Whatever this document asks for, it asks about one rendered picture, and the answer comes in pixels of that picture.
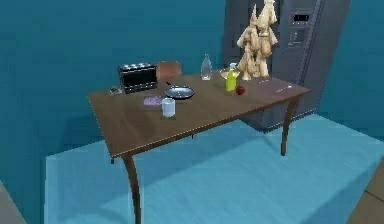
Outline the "grey fridge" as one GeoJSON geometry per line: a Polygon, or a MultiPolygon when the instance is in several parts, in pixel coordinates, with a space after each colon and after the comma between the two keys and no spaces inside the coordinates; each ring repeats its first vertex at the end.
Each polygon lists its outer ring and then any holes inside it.
{"type": "MultiPolygon", "coordinates": [[[[318,107],[351,0],[275,0],[277,22],[272,29],[278,39],[267,64],[270,74],[309,88],[294,111],[295,120],[318,107]]],[[[263,0],[226,0],[222,62],[241,59],[236,42],[253,11],[263,0]]]]}

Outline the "purple cloth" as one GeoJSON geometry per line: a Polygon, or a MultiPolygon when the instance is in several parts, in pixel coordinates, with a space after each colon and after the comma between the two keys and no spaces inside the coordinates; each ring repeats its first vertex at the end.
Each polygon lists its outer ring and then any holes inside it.
{"type": "Polygon", "coordinates": [[[144,99],[143,104],[145,106],[159,106],[162,104],[162,97],[160,97],[160,96],[146,97],[144,99]]]}

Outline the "black toaster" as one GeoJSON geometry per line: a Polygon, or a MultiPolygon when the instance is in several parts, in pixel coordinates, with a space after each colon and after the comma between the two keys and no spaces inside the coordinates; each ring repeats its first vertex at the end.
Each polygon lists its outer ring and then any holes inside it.
{"type": "Polygon", "coordinates": [[[118,67],[121,89],[126,93],[157,87],[156,66],[150,63],[124,64],[118,67]]]}

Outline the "clear glass bottle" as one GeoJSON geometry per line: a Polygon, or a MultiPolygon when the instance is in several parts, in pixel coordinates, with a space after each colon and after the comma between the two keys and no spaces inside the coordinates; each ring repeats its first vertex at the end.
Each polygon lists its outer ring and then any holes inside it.
{"type": "Polygon", "coordinates": [[[212,75],[212,65],[209,55],[206,54],[201,65],[201,78],[203,80],[210,80],[212,75]]]}

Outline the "brown wooden table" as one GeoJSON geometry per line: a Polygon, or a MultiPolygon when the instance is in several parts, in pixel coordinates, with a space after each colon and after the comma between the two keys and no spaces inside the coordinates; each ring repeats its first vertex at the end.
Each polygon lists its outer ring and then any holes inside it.
{"type": "Polygon", "coordinates": [[[286,152],[289,125],[299,99],[310,92],[308,88],[278,78],[242,81],[245,93],[227,92],[224,80],[215,72],[209,81],[198,74],[164,79],[155,89],[121,95],[103,90],[88,95],[93,113],[104,137],[110,156],[124,161],[131,187],[134,224],[141,224],[140,193],[133,156],[156,147],[193,136],[208,129],[232,122],[244,116],[261,112],[275,105],[287,104],[281,152],[286,152]],[[189,86],[195,95],[176,103],[176,114],[162,115],[159,107],[146,107],[146,97],[160,96],[168,88],[167,82],[189,86]],[[275,91],[293,86],[282,92],[275,91]]]}

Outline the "yellow-green spray bottle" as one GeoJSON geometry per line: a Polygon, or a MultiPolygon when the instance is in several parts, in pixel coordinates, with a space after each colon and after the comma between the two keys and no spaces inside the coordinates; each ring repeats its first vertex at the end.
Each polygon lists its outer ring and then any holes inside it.
{"type": "Polygon", "coordinates": [[[225,90],[233,91],[236,88],[236,83],[237,83],[236,64],[231,63],[229,66],[229,70],[227,72],[225,90]]]}

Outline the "white mug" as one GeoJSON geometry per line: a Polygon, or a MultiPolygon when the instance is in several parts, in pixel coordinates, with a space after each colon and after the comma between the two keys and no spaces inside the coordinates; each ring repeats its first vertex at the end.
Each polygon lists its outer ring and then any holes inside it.
{"type": "Polygon", "coordinates": [[[172,117],[175,114],[175,100],[172,98],[164,98],[162,100],[162,114],[165,117],[172,117]]]}

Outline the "dark grey pan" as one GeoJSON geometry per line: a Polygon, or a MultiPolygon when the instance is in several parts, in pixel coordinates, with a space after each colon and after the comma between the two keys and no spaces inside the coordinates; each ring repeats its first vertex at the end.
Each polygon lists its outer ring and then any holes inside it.
{"type": "Polygon", "coordinates": [[[173,85],[167,82],[168,88],[165,90],[165,95],[175,100],[186,100],[195,95],[195,91],[189,86],[173,85]]]}

